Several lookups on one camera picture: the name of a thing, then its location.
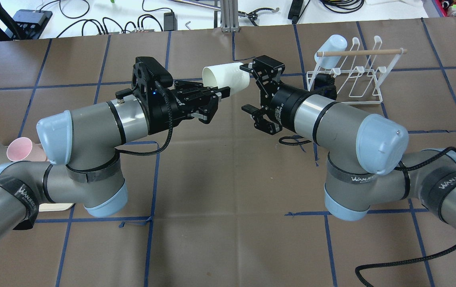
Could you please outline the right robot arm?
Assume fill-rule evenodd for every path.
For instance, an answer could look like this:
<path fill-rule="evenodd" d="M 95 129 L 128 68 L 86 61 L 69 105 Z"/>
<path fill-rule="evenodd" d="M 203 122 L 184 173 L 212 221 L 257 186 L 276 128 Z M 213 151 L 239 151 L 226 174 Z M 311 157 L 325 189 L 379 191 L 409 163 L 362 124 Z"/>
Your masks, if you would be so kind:
<path fill-rule="evenodd" d="M 360 220 L 370 206 L 417 198 L 436 218 L 456 229 L 456 148 L 407 154 L 401 125 L 335 100 L 332 80 L 308 91 L 285 84 L 284 64 L 266 55 L 240 69 L 260 90 L 261 108 L 242 110 L 268 134 L 286 128 L 327 149 L 325 206 L 342 220 Z"/>

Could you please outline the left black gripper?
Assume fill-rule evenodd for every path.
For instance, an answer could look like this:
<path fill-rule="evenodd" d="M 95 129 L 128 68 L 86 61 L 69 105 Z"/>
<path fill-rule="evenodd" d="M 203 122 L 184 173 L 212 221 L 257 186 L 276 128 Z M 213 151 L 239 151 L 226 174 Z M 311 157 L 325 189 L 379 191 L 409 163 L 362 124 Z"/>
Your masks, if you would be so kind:
<path fill-rule="evenodd" d="M 172 118 L 173 127 L 193 118 L 208 125 L 217 112 L 220 99 L 230 97 L 231 93 L 230 87 L 205 87 L 202 83 L 191 81 L 175 80 L 174 87 L 167 90 L 170 115 L 165 98 L 158 90 L 144 93 L 149 135 L 168 130 L 169 118 Z"/>

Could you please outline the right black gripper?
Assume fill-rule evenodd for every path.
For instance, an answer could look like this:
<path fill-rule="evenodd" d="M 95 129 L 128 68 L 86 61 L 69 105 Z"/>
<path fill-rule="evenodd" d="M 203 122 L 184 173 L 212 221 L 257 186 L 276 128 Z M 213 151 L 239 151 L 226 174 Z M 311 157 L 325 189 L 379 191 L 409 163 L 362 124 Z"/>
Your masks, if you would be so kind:
<path fill-rule="evenodd" d="M 242 106 L 242 111 L 253 118 L 255 129 L 270 135 L 284 128 L 295 132 L 295 115 L 304 91 L 282 82 L 280 78 L 286 66 L 269 56 L 259 56 L 239 69 L 251 73 L 259 88 L 259 107 Z"/>

